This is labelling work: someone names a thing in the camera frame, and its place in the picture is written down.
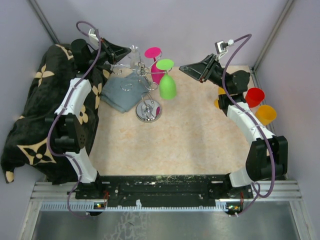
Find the green plastic wine glass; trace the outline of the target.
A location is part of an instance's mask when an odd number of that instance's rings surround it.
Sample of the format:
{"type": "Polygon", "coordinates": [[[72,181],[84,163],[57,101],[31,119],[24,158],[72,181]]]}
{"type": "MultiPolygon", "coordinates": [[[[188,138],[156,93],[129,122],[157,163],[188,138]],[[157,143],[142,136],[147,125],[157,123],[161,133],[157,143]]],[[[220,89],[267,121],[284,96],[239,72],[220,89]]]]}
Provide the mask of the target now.
{"type": "Polygon", "coordinates": [[[164,71],[164,75],[158,85],[160,97],[165,100],[171,100],[177,95],[177,86],[174,79],[169,75],[169,71],[174,67],[174,61],[171,59],[161,59],[156,64],[159,70],[164,71]]]}

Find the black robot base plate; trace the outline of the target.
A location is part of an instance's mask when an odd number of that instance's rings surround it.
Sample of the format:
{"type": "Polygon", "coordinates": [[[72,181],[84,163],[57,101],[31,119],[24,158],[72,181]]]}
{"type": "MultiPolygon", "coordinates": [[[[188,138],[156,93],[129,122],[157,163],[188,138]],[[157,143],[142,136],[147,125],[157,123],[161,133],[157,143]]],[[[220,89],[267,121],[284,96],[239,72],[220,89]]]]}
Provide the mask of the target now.
{"type": "Polygon", "coordinates": [[[249,185],[232,187],[226,175],[98,176],[95,183],[80,183],[76,199],[107,201],[108,207],[214,207],[220,199],[251,199],[249,185]]]}

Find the pink plastic wine glass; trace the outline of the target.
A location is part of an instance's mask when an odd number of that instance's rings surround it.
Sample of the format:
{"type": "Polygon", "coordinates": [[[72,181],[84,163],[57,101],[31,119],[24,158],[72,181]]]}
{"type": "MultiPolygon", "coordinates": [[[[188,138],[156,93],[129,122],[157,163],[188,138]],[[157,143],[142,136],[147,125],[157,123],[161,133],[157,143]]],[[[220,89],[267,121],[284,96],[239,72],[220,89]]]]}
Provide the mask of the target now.
{"type": "Polygon", "coordinates": [[[162,56],[162,50],[159,47],[150,47],[144,52],[144,56],[148,59],[153,59],[150,67],[151,78],[154,83],[159,85],[162,77],[165,75],[163,70],[157,68],[157,62],[162,56]]]}

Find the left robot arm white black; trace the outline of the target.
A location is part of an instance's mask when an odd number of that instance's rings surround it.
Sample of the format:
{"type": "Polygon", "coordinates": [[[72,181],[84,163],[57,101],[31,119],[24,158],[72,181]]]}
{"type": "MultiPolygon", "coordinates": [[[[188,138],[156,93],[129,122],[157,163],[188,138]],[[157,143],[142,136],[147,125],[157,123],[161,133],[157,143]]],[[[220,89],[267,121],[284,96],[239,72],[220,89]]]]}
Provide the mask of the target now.
{"type": "Polygon", "coordinates": [[[86,150],[88,138],[95,137],[95,134],[86,133],[83,126],[84,103],[93,89],[88,75],[95,67],[109,72],[112,65],[132,50],[104,38],[94,38],[91,42],[97,46],[94,51],[90,51],[84,39],[79,38],[71,43],[77,75],[70,80],[66,95],[53,116],[45,120],[51,124],[47,137],[50,153],[55,157],[67,158],[77,175],[77,181],[87,184],[87,194],[97,199],[103,195],[104,186],[97,182],[99,173],[86,150]]]}

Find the red plastic wine glass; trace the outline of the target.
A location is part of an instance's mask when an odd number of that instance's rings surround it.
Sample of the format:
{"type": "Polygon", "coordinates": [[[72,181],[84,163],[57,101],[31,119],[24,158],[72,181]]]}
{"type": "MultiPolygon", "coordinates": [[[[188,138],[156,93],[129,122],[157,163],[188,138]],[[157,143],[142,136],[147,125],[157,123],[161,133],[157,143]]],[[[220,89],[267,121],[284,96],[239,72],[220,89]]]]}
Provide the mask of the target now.
{"type": "Polygon", "coordinates": [[[250,108],[257,107],[264,99],[264,91],[257,87],[250,88],[245,96],[245,100],[250,108]]]}

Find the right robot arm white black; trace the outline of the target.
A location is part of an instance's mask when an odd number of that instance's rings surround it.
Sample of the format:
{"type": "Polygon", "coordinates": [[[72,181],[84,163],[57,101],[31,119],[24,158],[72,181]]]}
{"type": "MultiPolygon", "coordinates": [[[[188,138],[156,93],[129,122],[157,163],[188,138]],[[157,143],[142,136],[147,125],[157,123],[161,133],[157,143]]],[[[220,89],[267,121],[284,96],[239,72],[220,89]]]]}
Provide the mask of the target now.
{"type": "Polygon", "coordinates": [[[179,70],[200,83],[210,81],[221,88],[226,87],[228,93],[218,97],[218,107],[237,125],[250,145],[245,166],[225,176],[223,192],[227,197],[235,198],[241,187],[287,173],[287,139],[269,131],[244,98],[250,82],[249,72],[237,70],[228,73],[215,54],[200,62],[182,65],[179,70]]]}

